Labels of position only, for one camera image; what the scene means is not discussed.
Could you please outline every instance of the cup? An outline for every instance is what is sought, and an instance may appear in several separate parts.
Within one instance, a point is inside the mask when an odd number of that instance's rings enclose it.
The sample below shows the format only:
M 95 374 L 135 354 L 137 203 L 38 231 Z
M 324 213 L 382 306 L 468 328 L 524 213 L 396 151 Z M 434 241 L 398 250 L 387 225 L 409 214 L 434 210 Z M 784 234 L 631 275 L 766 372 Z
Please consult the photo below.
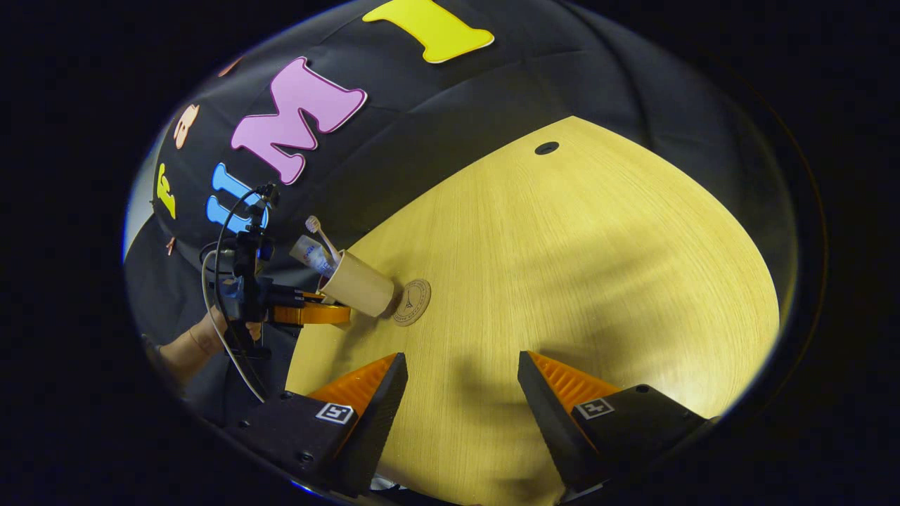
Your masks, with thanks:
M 319 292 L 328 299 L 377 318 L 393 300 L 394 283 L 352 253 L 341 249 L 331 278 L 319 278 Z

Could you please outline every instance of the beige cup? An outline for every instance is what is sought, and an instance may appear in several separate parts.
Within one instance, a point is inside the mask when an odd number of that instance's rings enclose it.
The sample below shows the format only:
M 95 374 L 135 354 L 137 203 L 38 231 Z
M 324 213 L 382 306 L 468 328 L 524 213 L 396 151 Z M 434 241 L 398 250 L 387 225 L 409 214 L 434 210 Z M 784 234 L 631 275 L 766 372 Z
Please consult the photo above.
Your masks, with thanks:
M 394 283 L 345 249 L 338 253 L 335 274 L 319 279 L 319 292 L 326 301 L 334 299 L 369 316 L 380 316 L 393 300 Z

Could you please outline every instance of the yellow letter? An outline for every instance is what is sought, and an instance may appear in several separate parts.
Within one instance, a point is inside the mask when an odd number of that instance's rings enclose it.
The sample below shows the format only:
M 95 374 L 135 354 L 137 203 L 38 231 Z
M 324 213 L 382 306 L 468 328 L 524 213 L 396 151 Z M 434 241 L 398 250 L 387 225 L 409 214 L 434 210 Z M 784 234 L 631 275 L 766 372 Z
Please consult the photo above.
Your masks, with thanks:
M 441 63 L 494 42 L 487 30 L 470 28 L 458 17 L 431 0 L 391 0 L 380 5 L 363 21 L 387 20 L 401 27 L 425 46 L 422 58 Z
M 172 188 L 168 185 L 168 178 L 163 176 L 166 172 L 166 164 L 159 164 L 159 175 L 157 176 L 157 197 L 159 200 L 163 201 L 163 205 L 165 205 L 166 209 L 169 210 L 169 213 L 172 214 L 172 219 L 175 219 L 175 196 L 170 194 Z

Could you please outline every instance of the toothbrush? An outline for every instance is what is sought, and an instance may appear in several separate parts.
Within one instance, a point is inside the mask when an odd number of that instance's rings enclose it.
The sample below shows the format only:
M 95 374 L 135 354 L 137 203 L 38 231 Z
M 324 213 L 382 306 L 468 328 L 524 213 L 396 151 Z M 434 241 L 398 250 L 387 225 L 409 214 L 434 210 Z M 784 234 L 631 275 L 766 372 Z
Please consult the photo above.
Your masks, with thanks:
M 322 239 L 325 240 L 325 244 L 328 246 L 328 249 L 331 250 L 331 256 L 334 258 L 335 263 L 339 262 L 340 255 L 338 254 L 338 250 L 335 248 L 328 237 L 325 236 L 325 232 L 322 231 L 322 223 L 319 221 L 319 218 L 315 216 L 310 216 L 306 219 L 306 229 L 312 233 L 318 233 L 322 236 Z

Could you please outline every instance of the toothpaste tube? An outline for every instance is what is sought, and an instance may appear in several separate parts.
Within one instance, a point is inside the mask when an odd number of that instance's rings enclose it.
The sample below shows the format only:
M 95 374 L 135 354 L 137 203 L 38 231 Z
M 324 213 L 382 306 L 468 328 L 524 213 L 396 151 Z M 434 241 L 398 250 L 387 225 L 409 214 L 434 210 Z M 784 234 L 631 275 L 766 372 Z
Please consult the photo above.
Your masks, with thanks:
M 332 277 L 335 274 L 335 267 L 332 265 L 333 260 L 328 251 L 315 239 L 307 236 L 300 236 L 297 242 L 291 248 L 289 253 L 294 258 L 300 260 L 305 266 L 312 267 L 319 274 L 325 277 Z

